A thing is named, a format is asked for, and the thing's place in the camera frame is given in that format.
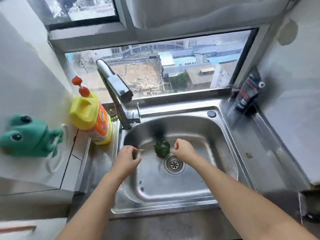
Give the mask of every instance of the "orange label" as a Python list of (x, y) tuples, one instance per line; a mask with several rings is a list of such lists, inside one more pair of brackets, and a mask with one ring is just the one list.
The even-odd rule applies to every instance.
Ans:
[(84, 131), (90, 134), (89, 136), (93, 141), (104, 141), (107, 137), (108, 123), (109, 119), (107, 112), (103, 106), (99, 104), (99, 113), (96, 124), (90, 129), (86, 129)]

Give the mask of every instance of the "faucet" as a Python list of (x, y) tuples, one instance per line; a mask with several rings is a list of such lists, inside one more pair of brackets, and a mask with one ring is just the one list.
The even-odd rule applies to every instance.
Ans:
[(124, 104), (132, 100), (133, 93), (127, 84), (102, 60), (97, 60), (98, 72), (114, 103), (115, 111), (123, 129), (129, 130), (133, 123), (141, 123), (139, 103), (136, 110), (127, 110)]

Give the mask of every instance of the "stainless steel sink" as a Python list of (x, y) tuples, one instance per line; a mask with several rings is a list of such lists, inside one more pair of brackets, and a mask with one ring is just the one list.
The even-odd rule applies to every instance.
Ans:
[[(207, 115), (209, 110), (216, 117)], [(142, 161), (117, 191), (114, 217), (132, 217), (189, 211), (217, 206), (217, 201), (200, 175), (173, 154), (166, 159), (154, 151), (164, 138), (171, 151), (176, 139), (189, 141), (199, 155), (236, 180), (247, 185), (237, 152), (218, 107), (185, 113), (156, 113), (142, 116), (141, 124), (120, 129), (118, 151), (124, 145), (139, 149)]]

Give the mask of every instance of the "frog-shaped container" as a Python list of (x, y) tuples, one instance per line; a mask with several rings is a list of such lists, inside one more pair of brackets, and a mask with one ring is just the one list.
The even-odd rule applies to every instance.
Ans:
[(63, 140), (63, 130), (49, 130), (42, 120), (27, 115), (15, 115), (0, 137), (0, 148), (13, 157), (55, 157), (58, 144)]

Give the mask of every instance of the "dirt lot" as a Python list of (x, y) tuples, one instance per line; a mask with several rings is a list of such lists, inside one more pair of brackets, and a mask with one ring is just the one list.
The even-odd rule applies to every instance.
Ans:
[[(134, 98), (141, 97), (141, 90), (149, 87), (157, 87), (161, 81), (161, 64), (156, 61), (147, 61), (132, 64), (110, 65), (115, 73), (128, 85), (134, 94)], [(89, 73), (79, 72), (84, 85), (94, 91), (101, 102), (110, 102), (111, 98), (103, 84), (98, 71), (88, 69)]]

